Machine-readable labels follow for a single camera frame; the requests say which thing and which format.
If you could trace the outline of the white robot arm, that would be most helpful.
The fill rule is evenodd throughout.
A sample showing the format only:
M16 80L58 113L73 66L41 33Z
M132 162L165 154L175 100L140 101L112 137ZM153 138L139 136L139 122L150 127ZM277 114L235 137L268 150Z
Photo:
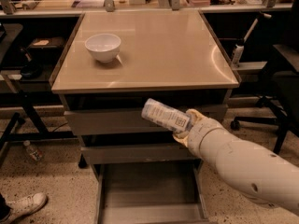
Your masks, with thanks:
M195 109L178 116L185 128L174 139L207 162L231 188L261 206L299 215L299 168L279 155L228 132Z

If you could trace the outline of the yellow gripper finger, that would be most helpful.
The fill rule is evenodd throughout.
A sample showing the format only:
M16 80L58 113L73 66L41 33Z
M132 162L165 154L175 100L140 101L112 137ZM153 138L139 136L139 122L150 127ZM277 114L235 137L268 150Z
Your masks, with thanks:
M205 116L196 109L188 109L186 113L191 117L191 125L195 125L199 120L205 118Z
M188 132L183 132L183 133L173 133L173 138L183 146L187 147L188 146Z

